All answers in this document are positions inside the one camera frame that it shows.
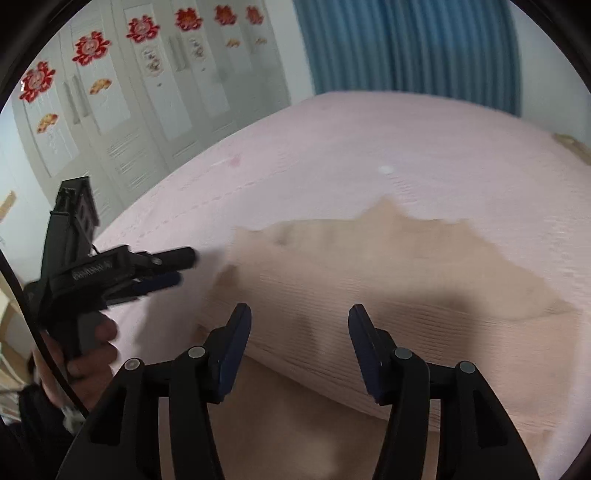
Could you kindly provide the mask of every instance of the wardrobe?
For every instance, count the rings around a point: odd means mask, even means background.
[[[166,175],[289,104],[265,5],[92,0],[12,96],[50,203],[89,175],[101,227]]]

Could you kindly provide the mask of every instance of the white wall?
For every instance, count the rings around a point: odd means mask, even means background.
[[[291,104],[314,96],[308,57],[292,0],[265,0]]]
[[[0,112],[0,202],[11,190],[17,200],[0,222],[0,248],[21,281],[36,280],[51,205],[28,162],[9,101]]]
[[[587,87],[550,37],[518,7],[510,5],[521,53],[523,118],[591,145],[591,95]]]

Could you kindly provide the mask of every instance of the red paper cutting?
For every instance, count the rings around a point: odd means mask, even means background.
[[[46,61],[40,61],[37,68],[29,70],[21,80],[22,94],[19,98],[31,103],[40,93],[49,90],[55,73]]]
[[[184,32],[188,32],[189,30],[199,30],[201,25],[203,25],[203,18],[197,15],[194,8],[187,8],[186,10],[179,8],[175,25]]]
[[[152,17],[143,15],[141,19],[132,18],[129,22],[129,33],[127,38],[131,38],[136,43],[142,43],[145,40],[152,40],[158,36],[160,25],[155,25]]]
[[[103,32],[94,31],[90,37],[81,37],[76,43],[76,57],[72,59],[81,66],[86,66],[94,59],[107,55],[107,47],[111,41],[103,38]]]
[[[262,25],[262,21],[265,19],[259,12],[258,7],[253,7],[252,5],[246,7],[246,18],[251,25]]]
[[[224,7],[218,5],[216,7],[216,18],[215,21],[220,25],[233,25],[236,23],[236,15],[232,12],[230,5]]]

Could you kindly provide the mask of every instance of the pink blanket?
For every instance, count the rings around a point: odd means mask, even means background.
[[[352,218],[383,195],[416,218],[470,219],[505,258],[591,312],[591,167],[505,113],[403,93],[331,93],[198,155],[101,234],[99,248],[191,245],[203,255],[184,286],[110,312],[121,327],[122,359],[160,361],[188,346],[234,227]],[[591,340],[587,330],[582,346]],[[581,366],[591,364],[588,350],[578,352]],[[581,368],[543,478],[557,478],[584,443],[588,398],[591,381]]]

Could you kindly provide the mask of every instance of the hand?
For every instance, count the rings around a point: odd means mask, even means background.
[[[109,342],[115,340],[117,333],[117,324],[105,317],[95,330],[96,339],[101,346],[72,360],[67,365],[70,374],[77,378],[72,384],[72,389],[88,410],[95,407],[113,378],[113,371],[109,365],[117,360],[119,352]],[[64,355],[60,345],[47,333],[43,332],[41,335],[57,366],[61,367],[64,364]],[[47,398],[56,407],[62,408],[65,402],[59,384],[37,348],[33,350],[33,358]]]

